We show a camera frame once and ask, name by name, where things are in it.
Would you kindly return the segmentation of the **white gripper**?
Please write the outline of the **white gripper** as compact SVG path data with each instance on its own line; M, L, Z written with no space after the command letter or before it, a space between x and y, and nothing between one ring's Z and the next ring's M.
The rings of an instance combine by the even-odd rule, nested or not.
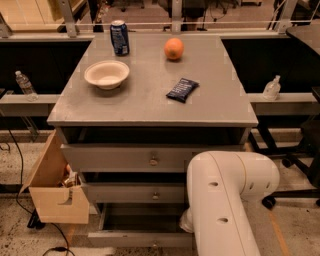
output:
M181 229L183 229L187 233L194 232L193 222L192 222L192 213L190 209L187 209L183 212L180 218L179 226Z

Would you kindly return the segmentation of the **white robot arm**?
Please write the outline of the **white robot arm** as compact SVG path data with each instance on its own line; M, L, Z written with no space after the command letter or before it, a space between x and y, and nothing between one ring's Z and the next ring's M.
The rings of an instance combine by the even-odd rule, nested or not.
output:
M187 169L189 208L180 227L195 236L198 256L260 256L243 203L272 194L279 181L275 163L258 153L196 155Z

